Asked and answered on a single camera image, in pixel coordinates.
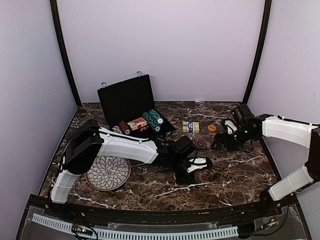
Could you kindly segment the orange big blind button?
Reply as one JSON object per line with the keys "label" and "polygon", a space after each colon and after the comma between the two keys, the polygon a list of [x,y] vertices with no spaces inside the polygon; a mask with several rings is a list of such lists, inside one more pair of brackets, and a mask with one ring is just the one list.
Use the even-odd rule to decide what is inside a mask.
{"label": "orange big blind button", "polygon": [[210,132],[215,132],[217,130],[217,127],[212,124],[208,125],[207,128]]}

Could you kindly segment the black red all-in triangle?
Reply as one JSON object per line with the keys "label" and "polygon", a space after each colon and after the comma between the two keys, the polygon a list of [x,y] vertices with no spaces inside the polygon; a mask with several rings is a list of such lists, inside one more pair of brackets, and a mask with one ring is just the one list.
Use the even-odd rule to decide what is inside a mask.
{"label": "black red all-in triangle", "polygon": [[207,145],[205,143],[203,143],[202,141],[200,141],[200,140],[196,141],[195,146],[196,146],[197,149],[202,149],[202,150],[207,148]]}

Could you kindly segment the blue gold card box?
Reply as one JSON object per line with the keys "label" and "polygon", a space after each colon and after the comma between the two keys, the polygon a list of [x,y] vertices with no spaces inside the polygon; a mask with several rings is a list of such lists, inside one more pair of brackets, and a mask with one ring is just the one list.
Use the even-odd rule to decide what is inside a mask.
{"label": "blue gold card box", "polygon": [[183,121],[182,122],[182,132],[183,133],[199,133],[200,124],[196,121]]}

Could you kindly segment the black poker case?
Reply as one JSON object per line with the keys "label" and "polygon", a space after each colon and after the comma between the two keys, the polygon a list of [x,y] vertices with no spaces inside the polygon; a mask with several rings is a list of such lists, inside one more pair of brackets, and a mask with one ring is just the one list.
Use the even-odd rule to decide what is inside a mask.
{"label": "black poker case", "polygon": [[103,86],[97,94],[110,128],[138,119],[144,112],[157,111],[148,74]]}

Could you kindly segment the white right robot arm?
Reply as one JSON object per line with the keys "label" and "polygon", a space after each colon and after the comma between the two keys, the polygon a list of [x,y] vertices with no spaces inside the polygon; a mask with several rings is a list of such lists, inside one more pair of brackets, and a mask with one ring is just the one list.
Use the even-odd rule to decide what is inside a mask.
{"label": "white right robot arm", "polygon": [[255,205],[255,213],[266,217],[275,208],[275,203],[320,180],[320,126],[298,120],[261,114],[255,116],[246,104],[231,111],[233,119],[222,120],[223,132],[216,133],[211,149],[229,151],[243,150],[246,142],[260,137],[291,142],[309,150],[307,162],[284,179],[267,189],[262,201]]}

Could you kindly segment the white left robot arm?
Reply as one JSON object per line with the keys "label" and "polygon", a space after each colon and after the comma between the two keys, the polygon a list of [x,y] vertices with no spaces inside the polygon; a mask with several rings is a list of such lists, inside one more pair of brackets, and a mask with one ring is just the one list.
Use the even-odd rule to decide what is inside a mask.
{"label": "white left robot arm", "polygon": [[198,155],[196,145],[187,136],[176,141],[161,136],[139,138],[100,127],[96,120],[90,119],[67,141],[52,180],[48,198],[52,201],[51,210],[58,217],[69,216],[71,208],[66,202],[71,189],[78,177],[98,167],[94,161],[101,156],[168,168],[174,171],[175,181],[181,185],[193,184],[195,171],[212,165],[210,158]]}

